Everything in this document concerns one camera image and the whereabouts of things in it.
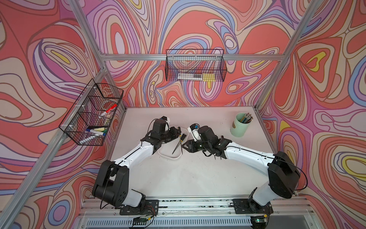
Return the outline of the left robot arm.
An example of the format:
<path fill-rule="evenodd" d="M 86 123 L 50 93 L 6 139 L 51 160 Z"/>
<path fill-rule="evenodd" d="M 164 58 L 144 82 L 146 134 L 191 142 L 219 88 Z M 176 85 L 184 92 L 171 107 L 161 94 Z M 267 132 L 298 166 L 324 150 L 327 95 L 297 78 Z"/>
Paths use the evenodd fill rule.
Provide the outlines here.
<path fill-rule="evenodd" d="M 182 133 L 180 127 L 169 126 L 164 116 L 154 119 L 151 124 L 152 129 L 134 149 L 114 161 L 106 160 L 101 164 L 92 189 L 95 198 L 116 208 L 141 206 L 144 195 L 129 188 L 130 169 L 152 156 L 163 144 L 178 139 Z"/>

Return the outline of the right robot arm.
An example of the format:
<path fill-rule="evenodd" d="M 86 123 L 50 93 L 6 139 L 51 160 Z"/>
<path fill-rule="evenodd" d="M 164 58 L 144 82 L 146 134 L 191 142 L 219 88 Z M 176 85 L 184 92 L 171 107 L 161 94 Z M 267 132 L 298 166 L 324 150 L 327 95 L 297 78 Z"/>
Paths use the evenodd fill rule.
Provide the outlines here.
<path fill-rule="evenodd" d="M 300 169 L 284 152 L 265 153 L 241 146 L 230 139 L 218 137 L 208 126 L 193 124 L 188 128 L 193 139 L 183 144 L 183 148 L 196 153 L 202 151 L 206 157 L 215 156 L 244 163 L 268 177 L 268 181 L 254 188 L 247 207 L 252 211 L 266 206 L 277 198 L 290 199 L 296 192 L 300 180 Z"/>

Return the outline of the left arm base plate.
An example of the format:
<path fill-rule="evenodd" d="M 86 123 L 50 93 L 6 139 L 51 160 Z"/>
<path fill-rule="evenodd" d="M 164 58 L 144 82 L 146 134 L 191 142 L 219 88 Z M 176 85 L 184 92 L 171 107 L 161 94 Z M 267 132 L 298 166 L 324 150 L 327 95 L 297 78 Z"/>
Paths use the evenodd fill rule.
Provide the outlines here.
<path fill-rule="evenodd" d="M 159 200 L 158 199 L 147 199 L 143 200 L 137 207 L 124 206 L 120 208 L 120 215 L 122 216 L 157 216 L 159 211 Z"/>

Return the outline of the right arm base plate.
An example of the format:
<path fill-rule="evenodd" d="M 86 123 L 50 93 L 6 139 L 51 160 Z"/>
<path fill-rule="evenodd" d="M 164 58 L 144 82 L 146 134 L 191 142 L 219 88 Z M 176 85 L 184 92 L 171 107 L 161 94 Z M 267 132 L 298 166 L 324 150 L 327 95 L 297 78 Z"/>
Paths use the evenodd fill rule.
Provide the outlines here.
<path fill-rule="evenodd" d="M 230 206 L 234 208 L 236 214 L 271 215 L 274 212 L 270 202 L 261 206 L 247 198 L 235 198 L 230 203 Z"/>

